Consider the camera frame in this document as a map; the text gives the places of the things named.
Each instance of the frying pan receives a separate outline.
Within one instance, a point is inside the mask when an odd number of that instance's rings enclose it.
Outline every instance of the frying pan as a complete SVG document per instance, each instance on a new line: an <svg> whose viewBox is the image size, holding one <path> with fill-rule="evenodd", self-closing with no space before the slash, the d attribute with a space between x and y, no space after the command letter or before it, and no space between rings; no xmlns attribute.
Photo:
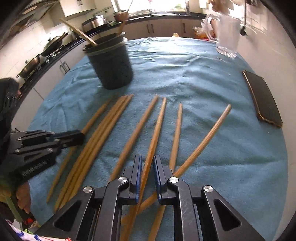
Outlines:
<svg viewBox="0 0 296 241"><path fill-rule="evenodd" d="M46 57L50 55L52 52L56 51L62 45L62 40L67 36L68 33L63 33L61 37L54 40L52 43L49 41L48 47L41 53L42 56Z"/></svg>

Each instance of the colorful cloth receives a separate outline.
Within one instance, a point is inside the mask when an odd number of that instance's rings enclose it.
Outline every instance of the colorful cloth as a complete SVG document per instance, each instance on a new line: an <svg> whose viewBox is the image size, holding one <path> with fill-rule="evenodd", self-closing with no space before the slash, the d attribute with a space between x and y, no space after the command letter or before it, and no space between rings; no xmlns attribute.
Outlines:
<svg viewBox="0 0 296 241"><path fill-rule="evenodd" d="M57 238L49 238L38 236L37 234L28 234L23 232L12 225L9 220L6 220L11 228L16 232L16 234L24 241L71 241L70 238L67 239L57 239Z"/></svg>

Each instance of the black bucket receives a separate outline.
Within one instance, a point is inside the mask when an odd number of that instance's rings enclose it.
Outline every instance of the black bucket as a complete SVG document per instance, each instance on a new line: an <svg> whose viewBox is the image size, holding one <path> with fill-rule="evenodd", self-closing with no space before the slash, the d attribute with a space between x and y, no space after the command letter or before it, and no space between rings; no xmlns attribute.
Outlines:
<svg viewBox="0 0 296 241"><path fill-rule="evenodd" d="M110 34L97 39L98 46L85 46L88 56L102 85L108 90L114 90L129 84L133 79L133 70L126 50L125 33Z"/></svg>

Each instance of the white wall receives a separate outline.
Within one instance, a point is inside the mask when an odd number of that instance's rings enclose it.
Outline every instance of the white wall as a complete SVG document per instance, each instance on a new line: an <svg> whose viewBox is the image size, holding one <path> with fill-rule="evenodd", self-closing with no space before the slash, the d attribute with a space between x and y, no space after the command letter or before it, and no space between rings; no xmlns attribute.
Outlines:
<svg viewBox="0 0 296 241"><path fill-rule="evenodd" d="M248 5L247 36L240 36L238 52L270 88L283 120L288 153L287 199L275 239L296 210L296 48L276 17L262 4Z"/></svg>
<svg viewBox="0 0 296 241"><path fill-rule="evenodd" d="M71 19L69 22L82 28L81 24L86 20L86 15L83 15ZM41 20L20 32L0 49L0 77L16 79L16 75L25 66L25 61L30 61L37 54L42 53L49 38L68 31L69 28L64 23L54 26L49 13L47 13ZM20 85L24 83L21 77L16 80Z"/></svg>

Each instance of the glass pitcher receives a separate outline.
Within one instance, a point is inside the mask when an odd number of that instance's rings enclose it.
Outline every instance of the glass pitcher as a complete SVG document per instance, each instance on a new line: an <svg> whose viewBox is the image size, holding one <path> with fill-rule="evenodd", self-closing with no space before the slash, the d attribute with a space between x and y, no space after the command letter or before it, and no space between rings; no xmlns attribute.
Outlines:
<svg viewBox="0 0 296 241"><path fill-rule="evenodd" d="M216 19L217 29L215 29L215 33L217 38L213 38L209 31L209 24L212 19ZM230 17L224 14L208 14L205 20L207 37L210 41L217 43L217 52L230 58L235 58L237 56L241 21L238 18Z"/></svg>

